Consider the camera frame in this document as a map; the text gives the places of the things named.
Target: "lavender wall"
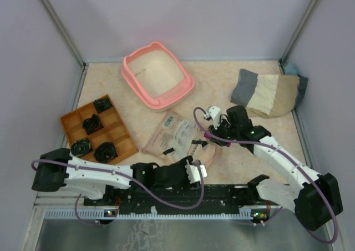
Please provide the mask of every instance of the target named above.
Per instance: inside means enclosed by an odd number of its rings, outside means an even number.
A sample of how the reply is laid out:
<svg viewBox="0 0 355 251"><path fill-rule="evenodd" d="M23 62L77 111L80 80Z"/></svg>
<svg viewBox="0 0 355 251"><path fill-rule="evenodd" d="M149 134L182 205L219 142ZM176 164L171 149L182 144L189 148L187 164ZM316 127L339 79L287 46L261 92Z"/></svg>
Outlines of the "lavender wall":
<svg viewBox="0 0 355 251"><path fill-rule="evenodd" d="M50 0L87 62L152 41L180 59L279 59L310 0Z"/></svg>
<svg viewBox="0 0 355 251"><path fill-rule="evenodd" d="M36 196L30 163L55 147L80 68L39 0L0 6L0 242L18 250Z"/></svg>
<svg viewBox="0 0 355 251"><path fill-rule="evenodd" d="M317 168L339 181L349 236L355 230L354 13L354 0L322 0L290 58L310 78L298 112Z"/></svg>

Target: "wooden tray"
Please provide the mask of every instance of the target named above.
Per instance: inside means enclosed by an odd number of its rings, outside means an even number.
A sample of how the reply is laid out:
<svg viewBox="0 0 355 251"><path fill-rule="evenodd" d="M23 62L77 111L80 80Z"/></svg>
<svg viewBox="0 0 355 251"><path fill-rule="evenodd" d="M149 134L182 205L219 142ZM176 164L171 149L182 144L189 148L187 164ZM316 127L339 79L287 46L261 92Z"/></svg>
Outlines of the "wooden tray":
<svg viewBox="0 0 355 251"><path fill-rule="evenodd" d="M92 101L89 104L61 116L60 122L70 146L78 140L89 138L93 151L82 156L82 159L97 162L94 156L97 147L104 142L112 142L115 145L118 156L107 164L117 164L137 153L138 148L108 94L99 99L103 98L110 100L112 104L111 108L98 113L94 106L94 101ZM103 128L87 135L87 132L83 128L83 122L85 119L91 118L93 114L99 116Z"/></svg>

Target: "small black part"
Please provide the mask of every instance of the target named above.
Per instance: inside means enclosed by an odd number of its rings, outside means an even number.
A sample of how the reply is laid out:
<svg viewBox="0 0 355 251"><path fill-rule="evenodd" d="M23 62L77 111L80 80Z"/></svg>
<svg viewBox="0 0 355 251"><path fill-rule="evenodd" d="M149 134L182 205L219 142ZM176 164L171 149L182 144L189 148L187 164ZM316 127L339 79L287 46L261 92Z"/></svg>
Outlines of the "small black part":
<svg viewBox="0 0 355 251"><path fill-rule="evenodd" d="M232 139L232 136L233 136L232 130L231 130L231 125L225 119L222 120L222 122L220 123L220 125L217 129L215 129L215 127L213 125L210 125L209 132L211 134L218 136L220 138L223 138L223 139ZM211 138L210 141L220 145L221 147L228 145L228 143L226 143L224 141L219 141L215 138Z"/></svg>
<svg viewBox="0 0 355 251"><path fill-rule="evenodd" d="M154 170L154 183L158 187L177 187L183 185L187 173L179 164L162 166Z"/></svg>
<svg viewBox="0 0 355 251"><path fill-rule="evenodd" d="M70 151L78 158L89 154L93 150L89 138L83 138L72 144Z"/></svg>
<svg viewBox="0 0 355 251"><path fill-rule="evenodd" d="M93 114L91 118L87 118L83 121L83 128L85 129L87 135L90 135L104 127L100 121L99 116Z"/></svg>
<svg viewBox="0 0 355 251"><path fill-rule="evenodd" d="M113 222L115 219L98 219L101 225L107 225Z"/></svg>
<svg viewBox="0 0 355 251"><path fill-rule="evenodd" d="M68 161L72 158L68 148L59 148L42 155L40 159L49 159L68 163ZM38 168L36 170L32 184L32 190L38 192L58 191L60 187L65 185L64 179L68 177L65 171L66 167L63 166L49 163L38 163Z"/></svg>
<svg viewBox="0 0 355 251"><path fill-rule="evenodd" d="M252 127L251 129L245 130L241 133L241 140L259 142L260 139L271 136L271 133L261 125ZM254 154L253 144L241 144L240 146L246 147L251 153Z"/></svg>
<svg viewBox="0 0 355 251"><path fill-rule="evenodd" d="M205 147L208 145L208 142L203 140L192 140L191 144L200 144L202 147Z"/></svg>
<svg viewBox="0 0 355 251"><path fill-rule="evenodd" d="M116 217L116 216L117 216L116 209L110 209L104 212L104 217Z"/></svg>
<svg viewBox="0 0 355 251"><path fill-rule="evenodd" d="M98 113L101 113L111 108L112 104L110 100L106 97L106 98L95 100L94 107Z"/></svg>
<svg viewBox="0 0 355 251"><path fill-rule="evenodd" d="M251 120L248 117L245 107L243 106L234 106L227 109L228 121L232 125L243 124L250 128L253 127Z"/></svg>
<svg viewBox="0 0 355 251"><path fill-rule="evenodd" d="M229 120L228 120L228 116L226 114L220 115L220 123L222 122L223 117L225 117L226 120L228 121L228 123L230 123Z"/></svg>
<svg viewBox="0 0 355 251"><path fill-rule="evenodd" d="M143 183L148 189L154 185L154 166L159 167L156 163L135 163L131 166L133 170L133 178ZM132 186L138 187L134 182L130 182Z"/></svg>
<svg viewBox="0 0 355 251"><path fill-rule="evenodd" d="M323 194L328 199L335 215L343 212L339 185L336 178L327 173L319 175L315 181ZM312 184L304 184L298 198L295 199L295 214L300 223L308 230L315 231L329 220L331 215Z"/></svg>
<svg viewBox="0 0 355 251"><path fill-rule="evenodd" d="M95 150L94 156L99 163L108 163L118 155L115 145L112 142L105 142Z"/></svg>
<svg viewBox="0 0 355 251"><path fill-rule="evenodd" d="M174 151L175 151L174 148L169 148L169 149L167 149L166 151L164 151L163 154L164 154L164 155L168 155L168 154L170 154L170 153L172 153L172 152L174 152Z"/></svg>
<svg viewBox="0 0 355 251"><path fill-rule="evenodd" d="M113 186L106 185L105 193L102 199L91 200L84 197L84 205L114 205L116 202L115 199L115 190Z"/></svg>
<svg viewBox="0 0 355 251"><path fill-rule="evenodd" d="M259 196L255 193L253 188L235 188L230 189L230 201L236 207L244 205L255 205L260 202Z"/></svg>

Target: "packaged item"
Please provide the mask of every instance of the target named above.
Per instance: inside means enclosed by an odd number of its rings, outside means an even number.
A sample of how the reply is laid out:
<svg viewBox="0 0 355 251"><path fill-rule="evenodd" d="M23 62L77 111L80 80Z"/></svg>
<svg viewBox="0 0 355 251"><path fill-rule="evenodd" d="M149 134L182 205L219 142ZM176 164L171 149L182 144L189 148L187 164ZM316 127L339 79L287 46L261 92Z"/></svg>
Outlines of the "packaged item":
<svg viewBox="0 0 355 251"><path fill-rule="evenodd" d="M204 137L204 132L195 122L168 111L143 148L143 152L151 153L170 163L175 163L191 155L208 167L213 159L221 153L221 148L208 142Z"/></svg>

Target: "pink plastic tray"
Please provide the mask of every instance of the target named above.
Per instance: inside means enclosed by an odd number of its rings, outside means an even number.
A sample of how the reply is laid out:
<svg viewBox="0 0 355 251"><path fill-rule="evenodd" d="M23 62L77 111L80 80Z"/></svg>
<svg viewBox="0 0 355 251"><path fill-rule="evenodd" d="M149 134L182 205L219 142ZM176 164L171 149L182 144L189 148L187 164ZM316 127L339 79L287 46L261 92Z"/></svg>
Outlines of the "pink plastic tray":
<svg viewBox="0 0 355 251"><path fill-rule="evenodd" d="M159 42L124 57L121 73L137 96L155 111L181 101L195 86L192 75Z"/></svg>

